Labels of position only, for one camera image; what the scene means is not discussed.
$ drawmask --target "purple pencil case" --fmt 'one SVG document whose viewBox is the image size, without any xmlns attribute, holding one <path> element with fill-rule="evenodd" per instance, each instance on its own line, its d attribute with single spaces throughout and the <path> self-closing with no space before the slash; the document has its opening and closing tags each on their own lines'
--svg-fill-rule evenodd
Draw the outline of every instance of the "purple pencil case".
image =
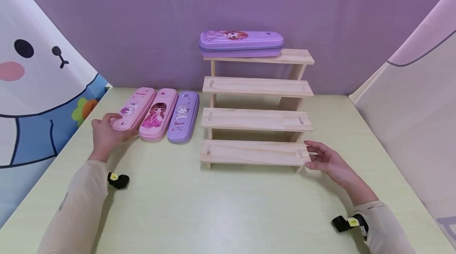
<svg viewBox="0 0 456 254">
<path fill-rule="evenodd" d="M 249 58 L 279 56 L 283 37 L 267 31 L 206 31 L 199 47 L 208 58 Z"/>
<path fill-rule="evenodd" d="M 135 130 L 152 104 L 156 92 L 153 88 L 139 88 L 126 101 L 120 110 L 121 119 L 114 119 L 111 126 L 115 130 Z"/>
<path fill-rule="evenodd" d="M 197 121 L 199 95 L 197 92 L 181 92 L 168 128 L 168 140 L 173 143 L 187 143 L 192 139 Z"/>
</svg>

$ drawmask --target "blue shirt illustration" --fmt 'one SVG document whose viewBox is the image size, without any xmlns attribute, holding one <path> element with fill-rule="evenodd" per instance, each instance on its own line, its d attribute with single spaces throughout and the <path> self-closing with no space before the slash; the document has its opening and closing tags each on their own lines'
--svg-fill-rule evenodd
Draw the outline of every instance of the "blue shirt illustration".
<svg viewBox="0 0 456 254">
<path fill-rule="evenodd" d="M 78 106 L 80 100 L 98 101 L 105 93 L 106 84 L 106 80 L 97 74 L 79 95 L 66 103 L 42 113 L 16 117 L 16 143 L 9 167 L 57 156 L 77 130 L 78 122 L 83 121 L 82 114 L 80 118 L 74 116 L 83 112 Z"/>
</svg>

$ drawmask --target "wooden shelf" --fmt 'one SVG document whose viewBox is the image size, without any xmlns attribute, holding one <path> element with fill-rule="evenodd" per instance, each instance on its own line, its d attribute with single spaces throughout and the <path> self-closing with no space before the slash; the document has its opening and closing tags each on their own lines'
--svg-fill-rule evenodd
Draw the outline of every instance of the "wooden shelf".
<svg viewBox="0 0 456 254">
<path fill-rule="evenodd" d="M 310 157 L 306 145 L 290 142 L 203 140 L 200 162 L 304 166 Z"/>
<path fill-rule="evenodd" d="M 203 92 L 225 95 L 278 95 L 280 97 L 311 97 L 306 80 L 205 77 Z"/>
<path fill-rule="evenodd" d="M 250 63 L 274 63 L 274 64 L 298 64 L 313 65 L 315 63 L 311 54 L 307 50 L 301 49 L 282 49 L 282 54 L 277 57 L 259 57 L 259 58 L 208 58 L 211 61 L 228 61 L 228 62 L 250 62 Z"/>
<path fill-rule="evenodd" d="M 201 126 L 226 130 L 312 131 L 307 113 L 283 110 L 205 107 Z"/>
</svg>

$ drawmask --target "cartoon bunny illustration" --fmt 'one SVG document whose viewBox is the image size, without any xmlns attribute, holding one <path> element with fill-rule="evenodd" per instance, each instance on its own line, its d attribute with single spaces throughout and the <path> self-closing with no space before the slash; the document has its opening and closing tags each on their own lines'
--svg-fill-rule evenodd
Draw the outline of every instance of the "cartoon bunny illustration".
<svg viewBox="0 0 456 254">
<path fill-rule="evenodd" d="M 134 111 L 140 108 L 140 105 L 142 102 L 140 101 L 139 103 L 136 100 L 132 100 L 130 104 L 128 104 L 126 107 L 124 107 L 120 113 L 123 116 L 129 116 L 129 115 L 134 115 Z"/>
<path fill-rule="evenodd" d="M 0 227 L 106 91 L 33 0 L 0 0 Z"/>
<path fill-rule="evenodd" d="M 177 108 L 176 112 L 176 120 L 183 119 L 183 118 L 188 118 L 188 111 L 189 111 L 189 106 L 183 104 Z"/>
</svg>

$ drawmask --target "white backdrop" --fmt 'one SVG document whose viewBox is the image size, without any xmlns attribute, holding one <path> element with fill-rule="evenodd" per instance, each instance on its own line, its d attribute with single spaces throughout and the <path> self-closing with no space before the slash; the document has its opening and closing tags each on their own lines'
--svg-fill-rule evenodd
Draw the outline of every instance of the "white backdrop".
<svg viewBox="0 0 456 254">
<path fill-rule="evenodd" d="M 441 0 L 354 104 L 456 248 L 455 32 Z"/>
</svg>

